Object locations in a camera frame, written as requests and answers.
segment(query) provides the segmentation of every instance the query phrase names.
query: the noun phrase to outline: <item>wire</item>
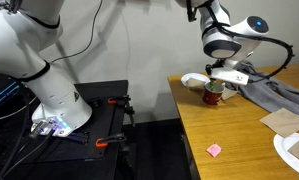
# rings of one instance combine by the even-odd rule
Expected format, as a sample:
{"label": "wire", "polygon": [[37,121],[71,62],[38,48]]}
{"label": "wire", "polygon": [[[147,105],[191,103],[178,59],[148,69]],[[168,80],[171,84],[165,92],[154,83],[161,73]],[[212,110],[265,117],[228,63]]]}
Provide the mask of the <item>wire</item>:
{"label": "wire", "polygon": [[53,133],[56,130],[52,129],[47,137],[42,141],[42,143],[40,143],[34,150],[32,150],[31,152],[29,152],[26,156],[24,156],[23,158],[21,158],[19,161],[17,161],[3,176],[2,178],[6,177],[16,166],[18,166],[22,161],[24,161],[25,159],[27,159],[29,156],[31,156],[34,152],[36,152],[38,149],[41,148],[42,145],[44,145],[53,135]]}
{"label": "wire", "polygon": [[[29,105],[32,104],[36,99],[37,99],[37,97],[34,97],[34,98],[29,102]],[[15,111],[15,112],[13,112],[13,113],[11,113],[11,114],[8,114],[8,115],[6,115],[6,116],[2,116],[2,117],[0,117],[0,120],[6,119],[6,118],[11,117],[11,116],[14,116],[14,115],[18,114],[19,112],[21,112],[22,110],[24,110],[25,108],[26,108],[26,106],[20,108],[18,111]]]}
{"label": "wire", "polygon": [[221,32],[225,35],[231,36],[231,37],[236,36],[236,37],[242,37],[242,38],[246,38],[246,39],[271,42],[271,43],[274,43],[274,44],[278,44],[278,45],[284,47],[287,50],[287,53],[288,53],[287,58],[286,58],[285,62],[277,70],[275,70],[274,72],[270,73],[269,75],[264,76],[264,77],[262,77],[258,80],[249,79],[249,81],[248,81],[249,83],[254,83],[254,82],[262,81],[264,79],[269,79],[270,77],[272,77],[272,76],[276,75],[277,73],[279,73],[282,69],[286,68],[286,66],[289,64],[292,57],[294,56],[292,46],[290,46],[289,44],[287,44],[287,43],[285,43],[281,40],[277,40],[277,39],[274,39],[274,38],[268,38],[268,37],[262,37],[262,36],[249,36],[249,35],[235,33],[235,32],[232,32],[232,31],[229,31],[229,30],[225,29],[222,25],[220,25],[220,23],[217,20],[216,15],[214,14],[212,8],[210,7],[212,2],[213,2],[213,0],[209,1],[210,4],[207,4],[206,8],[207,8],[211,18],[213,19],[213,21],[215,23],[215,26],[216,26],[216,28],[218,29],[219,32]]}
{"label": "wire", "polygon": [[78,53],[75,53],[75,54],[72,54],[72,55],[69,55],[69,56],[63,56],[63,57],[54,59],[54,60],[51,61],[51,64],[53,64],[53,63],[55,63],[56,61],[59,61],[59,60],[61,60],[61,59],[65,59],[65,58],[70,58],[70,57],[77,56],[77,55],[79,55],[79,54],[85,52],[85,51],[90,47],[90,45],[91,45],[91,43],[92,43],[92,40],[93,40],[93,34],[94,34],[94,28],[95,28],[96,18],[97,18],[98,13],[99,13],[99,11],[100,11],[100,9],[101,9],[102,1],[103,1],[103,0],[100,1],[100,5],[99,5],[99,7],[98,7],[98,10],[97,10],[97,12],[96,12],[96,14],[95,14],[95,16],[94,16],[94,18],[93,18],[92,28],[91,28],[91,37],[90,37],[90,41],[89,41],[89,44],[87,45],[87,47],[86,47],[85,49],[83,49],[82,51],[78,52]]}
{"label": "wire", "polygon": [[22,96],[24,98],[24,101],[26,103],[26,113],[25,113],[25,117],[24,117],[24,121],[23,121],[23,125],[22,125],[22,129],[21,129],[21,132],[18,136],[18,140],[12,150],[12,153],[9,157],[9,159],[7,160],[6,164],[4,165],[4,167],[2,168],[2,170],[0,171],[0,178],[3,177],[4,173],[6,172],[7,168],[10,166],[10,163],[11,161],[14,159],[17,151],[18,151],[18,148],[20,146],[20,143],[21,143],[21,139],[22,139],[22,136],[26,130],[26,126],[27,126],[27,121],[29,120],[29,100],[28,100],[28,97],[27,97],[27,94],[26,94],[26,89],[24,87],[24,85],[19,82],[19,81],[16,81],[20,87],[20,90],[21,90],[21,93],[22,93]]}

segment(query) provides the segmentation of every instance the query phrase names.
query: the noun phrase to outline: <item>clamp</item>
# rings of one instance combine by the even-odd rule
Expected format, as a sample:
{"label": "clamp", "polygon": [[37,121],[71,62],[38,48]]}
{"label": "clamp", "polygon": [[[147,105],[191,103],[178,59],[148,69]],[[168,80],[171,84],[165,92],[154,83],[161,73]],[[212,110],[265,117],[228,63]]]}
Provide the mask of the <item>clamp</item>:
{"label": "clamp", "polygon": [[96,141],[96,148],[105,148],[109,143],[124,142],[127,140],[127,137],[124,133],[114,134],[105,138],[98,138]]}
{"label": "clamp", "polygon": [[118,97],[109,98],[108,99],[108,104],[115,105],[115,104],[118,103],[118,101],[124,101],[124,103],[125,103],[125,113],[129,115],[131,124],[132,124],[133,127],[135,127],[136,124],[135,124],[135,120],[133,118],[133,115],[135,114],[135,110],[133,109],[132,106],[130,106],[130,103],[129,103],[130,100],[131,100],[131,98],[129,97],[129,95],[118,96]]}

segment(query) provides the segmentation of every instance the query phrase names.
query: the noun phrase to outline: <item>pink sticky note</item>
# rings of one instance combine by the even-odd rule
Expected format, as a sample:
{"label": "pink sticky note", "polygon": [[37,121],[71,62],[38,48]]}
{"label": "pink sticky note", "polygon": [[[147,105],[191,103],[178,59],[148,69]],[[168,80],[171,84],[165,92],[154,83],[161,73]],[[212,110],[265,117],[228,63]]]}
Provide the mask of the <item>pink sticky note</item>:
{"label": "pink sticky note", "polygon": [[221,152],[221,147],[218,144],[213,144],[207,149],[207,152],[212,156],[216,157]]}

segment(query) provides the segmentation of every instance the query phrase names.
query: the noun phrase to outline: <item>wooden table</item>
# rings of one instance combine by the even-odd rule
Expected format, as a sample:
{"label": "wooden table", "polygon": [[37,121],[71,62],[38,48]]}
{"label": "wooden table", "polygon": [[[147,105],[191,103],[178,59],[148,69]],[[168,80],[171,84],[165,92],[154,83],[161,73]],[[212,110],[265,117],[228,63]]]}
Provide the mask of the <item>wooden table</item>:
{"label": "wooden table", "polygon": [[[259,121],[269,112],[240,95],[207,106],[200,93],[182,85],[181,77],[169,76],[168,81],[201,179],[299,179],[277,154],[275,133]],[[299,89],[299,65],[289,65],[275,77]],[[215,158],[206,152],[213,143],[222,148]]]}

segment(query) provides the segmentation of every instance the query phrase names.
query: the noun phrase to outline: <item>black platform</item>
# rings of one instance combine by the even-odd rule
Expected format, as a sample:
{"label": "black platform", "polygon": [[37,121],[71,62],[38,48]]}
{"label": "black platform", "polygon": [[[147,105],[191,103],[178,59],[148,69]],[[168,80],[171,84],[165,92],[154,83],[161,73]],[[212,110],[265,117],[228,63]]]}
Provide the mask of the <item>black platform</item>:
{"label": "black platform", "polygon": [[[6,179],[114,179],[119,145],[110,144],[107,149],[99,150],[94,148],[94,142],[99,137],[121,132],[124,104],[108,105],[106,101],[110,97],[126,95],[128,81],[77,84],[76,87],[86,101],[93,99],[98,103],[93,108],[92,118],[77,132],[89,132],[91,137],[89,143],[81,145],[59,138],[54,139],[48,148],[15,168]],[[21,114],[13,118],[20,119]],[[8,119],[8,122],[14,124],[0,122],[0,129],[1,126],[7,125],[13,127],[13,130],[6,131],[7,128],[2,128],[0,143],[9,141],[11,147],[14,138],[10,139],[10,136],[16,137],[19,129],[15,128],[16,120]],[[28,147],[27,151],[29,152],[34,146],[35,144]],[[4,164],[9,153],[0,154],[0,165]]]}

